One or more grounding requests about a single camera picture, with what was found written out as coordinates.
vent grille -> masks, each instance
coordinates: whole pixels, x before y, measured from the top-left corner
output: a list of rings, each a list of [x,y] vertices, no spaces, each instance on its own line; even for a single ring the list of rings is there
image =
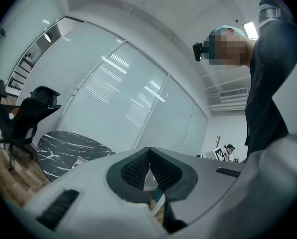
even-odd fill
[[[226,98],[231,96],[239,96],[239,95],[247,95],[248,89],[242,88],[242,89],[236,89],[236,90],[229,90],[229,91],[223,91],[219,93],[220,98]]]

marble table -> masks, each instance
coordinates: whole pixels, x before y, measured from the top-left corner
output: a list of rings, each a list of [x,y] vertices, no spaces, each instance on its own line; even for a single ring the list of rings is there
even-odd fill
[[[92,160],[112,154],[115,152],[99,142],[66,131],[45,134],[37,146],[39,164],[50,181],[70,171],[78,157]]]

wooden floor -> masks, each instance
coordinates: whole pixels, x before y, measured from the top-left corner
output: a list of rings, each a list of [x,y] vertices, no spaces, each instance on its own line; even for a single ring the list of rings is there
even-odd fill
[[[15,105],[15,102],[16,98],[12,97],[1,101],[2,104],[8,105]],[[26,152],[14,147],[12,158],[14,170],[12,172],[6,168],[8,163],[8,150],[0,144],[0,193],[4,199],[13,201],[20,207],[23,207],[40,189],[50,183],[42,172],[36,155],[33,160],[30,160]],[[152,199],[150,209],[152,210],[155,205],[156,202]],[[155,215],[160,224],[163,222],[163,213],[164,206]]]

white wall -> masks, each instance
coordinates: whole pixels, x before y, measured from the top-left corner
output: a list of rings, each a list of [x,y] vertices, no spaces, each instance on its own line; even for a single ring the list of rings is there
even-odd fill
[[[70,18],[63,18],[57,23],[57,27],[61,36],[65,36],[80,24],[81,22],[79,21],[72,20]]]
[[[0,28],[0,79],[7,80],[17,62],[46,27],[68,10],[67,0],[17,0],[4,16]]]
[[[192,66],[193,56],[188,60],[157,29],[126,11],[98,2],[75,9],[69,16],[103,27],[142,50],[191,95],[208,118],[211,116],[204,84]]]
[[[247,134],[247,124],[244,112],[230,112],[220,116],[213,114],[208,122],[208,128],[202,147],[202,154],[213,150],[216,147],[217,136],[221,136],[219,146],[232,144],[235,158],[239,162],[247,156],[248,147],[244,145]]]

